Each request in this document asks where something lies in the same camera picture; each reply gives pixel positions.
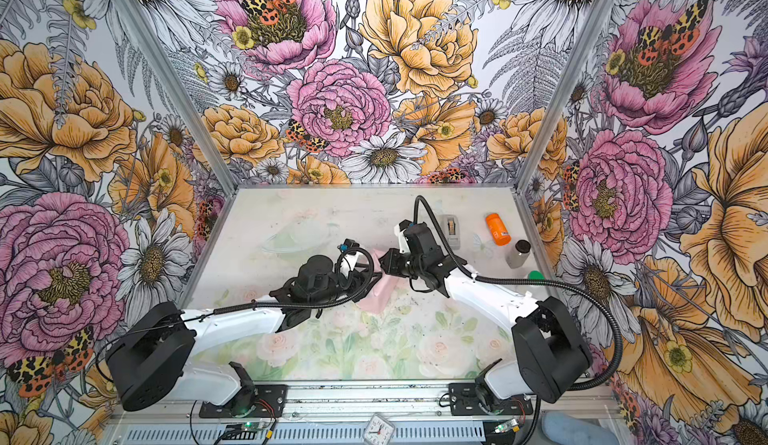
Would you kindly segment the purple wrapping paper sheet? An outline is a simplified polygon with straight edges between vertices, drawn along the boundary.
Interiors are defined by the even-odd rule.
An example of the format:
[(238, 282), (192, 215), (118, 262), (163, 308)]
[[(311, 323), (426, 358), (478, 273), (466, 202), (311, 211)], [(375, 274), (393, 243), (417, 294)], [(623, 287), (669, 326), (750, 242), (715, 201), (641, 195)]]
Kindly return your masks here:
[(393, 292), (401, 283), (401, 278), (384, 273), (380, 267), (379, 259), (385, 252), (374, 248), (372, 256), (375, 259), (374, 271), (381, 272), (382, 277), (372, 286), (368, 294), (359, 300), (356, 305), (362, 311), (371, 314), (380, 314), (387, 306)]

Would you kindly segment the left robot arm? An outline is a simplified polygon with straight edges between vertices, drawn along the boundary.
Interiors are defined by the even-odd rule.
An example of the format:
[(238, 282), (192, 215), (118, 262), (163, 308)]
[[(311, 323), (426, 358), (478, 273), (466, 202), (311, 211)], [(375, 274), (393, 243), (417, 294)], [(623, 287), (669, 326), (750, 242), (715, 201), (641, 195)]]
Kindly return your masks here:
[(242, 364), (196, 365), (190, 358), (218, 345), (253, 335), (287, 331), (314, 311), (364, 298), (381, 278), (352, 272), (348, 288), (333, 288), (300, 301), (292, 281), (269, 294), (238, 305), (181, 310), (172, 302), (150, 310), (106, 353), (119, 402), (128, 412), (168, 400), (200, 401), (244, 417), (258, 407), (254, 380)]

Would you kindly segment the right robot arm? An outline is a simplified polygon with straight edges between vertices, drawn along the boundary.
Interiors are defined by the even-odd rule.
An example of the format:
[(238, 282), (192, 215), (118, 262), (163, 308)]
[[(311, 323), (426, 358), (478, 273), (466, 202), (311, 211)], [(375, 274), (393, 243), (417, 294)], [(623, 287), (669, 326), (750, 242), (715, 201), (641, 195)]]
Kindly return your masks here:
[(592, 366), (588, 346), (554, 296), (538, 300), (529, 292), (483, 281), (473, 268), (440, 254), (392, 248), (379, 264), (385, 274), (421, 280), (429, 292), (470, 306), (510, 333), (514, 357), (492, 362), (475, 379), (478, 400), (488, 410), (521, 395), (554, 403), (574, 390)]

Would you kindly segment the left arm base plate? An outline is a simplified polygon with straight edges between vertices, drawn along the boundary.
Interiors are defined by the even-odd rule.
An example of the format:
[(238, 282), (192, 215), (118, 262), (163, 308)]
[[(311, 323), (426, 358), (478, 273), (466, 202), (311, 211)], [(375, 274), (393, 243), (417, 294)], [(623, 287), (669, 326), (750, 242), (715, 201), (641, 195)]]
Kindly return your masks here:
[(280, 418), (288, 389), (282, 384), (245, 386), (224, 405), (204, 402), (198, 416), (203, 419)]

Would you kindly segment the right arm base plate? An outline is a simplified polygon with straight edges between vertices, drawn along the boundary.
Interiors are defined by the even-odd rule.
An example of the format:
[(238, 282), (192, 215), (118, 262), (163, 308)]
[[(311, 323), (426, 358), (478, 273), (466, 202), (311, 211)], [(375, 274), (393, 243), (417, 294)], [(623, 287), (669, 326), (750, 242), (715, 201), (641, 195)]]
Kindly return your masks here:
[(497, 398), (487, 387), (474, 382), (452, 382), (447, 387), (448, 406), (452, 416), (528, 416), (534, 412), (530, 398), (516, 395)]

